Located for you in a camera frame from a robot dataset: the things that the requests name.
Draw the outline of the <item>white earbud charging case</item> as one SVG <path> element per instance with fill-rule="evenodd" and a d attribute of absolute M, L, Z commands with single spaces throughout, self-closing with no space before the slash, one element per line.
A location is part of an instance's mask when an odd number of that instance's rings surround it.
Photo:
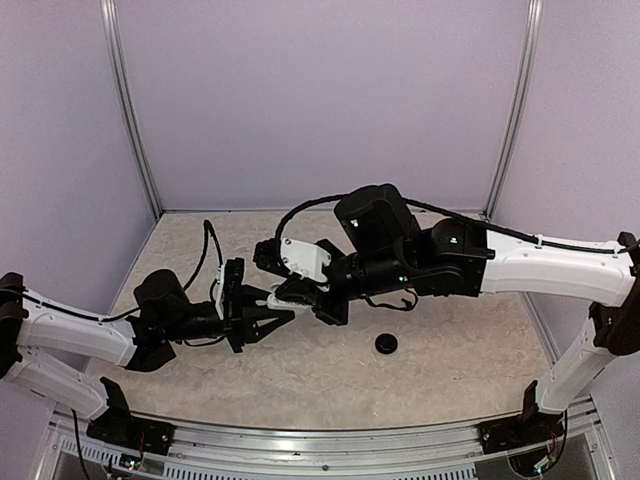
<path fill-rule="evenodd" d="M 278 283 L 273 283 L 269 287 L 269 295 L 266 300 L 266 305 L 272 310 L 298 310 L 305 309 L 305 306 L 300 303 L 281 300 L 276 296 L 276 290 L 279 287 Z"/>

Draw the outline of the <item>black round disc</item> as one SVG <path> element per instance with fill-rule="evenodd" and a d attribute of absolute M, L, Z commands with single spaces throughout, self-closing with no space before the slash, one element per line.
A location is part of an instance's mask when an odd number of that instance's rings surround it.
<path fill-rule="evenodd" d="M 398 349 L 399 342 L 393 334 L 382 333 L 376 337 L 374 346 L 378 353 L 382 355 L 391 355 Z"/>

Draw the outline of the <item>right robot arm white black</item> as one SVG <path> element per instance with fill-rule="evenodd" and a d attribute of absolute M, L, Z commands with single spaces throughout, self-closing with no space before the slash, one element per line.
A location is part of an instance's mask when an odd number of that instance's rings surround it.
<path fill-rule="evenodd" d="M 608 242 L 530 235 L 442 211 L 422 228 L 413 203 L 391 184 L 333 195 L 334 214 L 353 245 L 349 255 L 324 242 L 275 237 L 283 282 L 268 303 L 311 309 L 330 325 L 348 304 L 410 290 L 417 296 L 476 297 L 504 292 L 585 299 L 589 314 L 576 339 L 526 395 L 511 433 L 535 442 L 550 416 L 569 404 L 614 359 L 639 349 L 639 243 L 623 233 Z"/>

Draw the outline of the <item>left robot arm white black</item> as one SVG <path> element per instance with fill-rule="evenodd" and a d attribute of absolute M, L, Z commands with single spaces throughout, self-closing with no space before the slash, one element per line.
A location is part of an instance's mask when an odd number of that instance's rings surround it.
<path fill-rule="evenodd" d="M 22 275 L 1 278 L 1 378 L 62 403 L 84 419 L 98 418 L 121 445 L 140 434 L 120 387 L 93 380 L 49 355 L 59 350 L 125 370 L 149 373 L 176 356 L 178 341 L 222 340 L 235 353 L 257 343 L 295 317 L 266 306 L 267 293 L 233 285 L 231 303 L 193 303 L 173 271 L 150 274 L 134 291 L 137 307 L 116 317 L 74 310 L 27 289 Z"/>

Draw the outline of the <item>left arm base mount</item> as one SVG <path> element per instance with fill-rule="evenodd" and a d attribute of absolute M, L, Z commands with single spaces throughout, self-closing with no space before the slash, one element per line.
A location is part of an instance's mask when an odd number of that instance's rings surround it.
<path fill-rule="evenodd" d="M 143 453 L 168 454 L 175 426 L 136 416 L 107 416 L 91 420 L 87 436 Z"/>

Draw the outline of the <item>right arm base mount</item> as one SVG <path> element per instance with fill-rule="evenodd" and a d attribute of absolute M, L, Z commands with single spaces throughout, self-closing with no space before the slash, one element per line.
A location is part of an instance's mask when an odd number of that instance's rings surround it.
<path fill-rule="evenodd" d="M 520 415 L 481 422 L 477 429 L 485 455 L 514 450 L 564 434 L 561 415 L 523 420 Z"/>

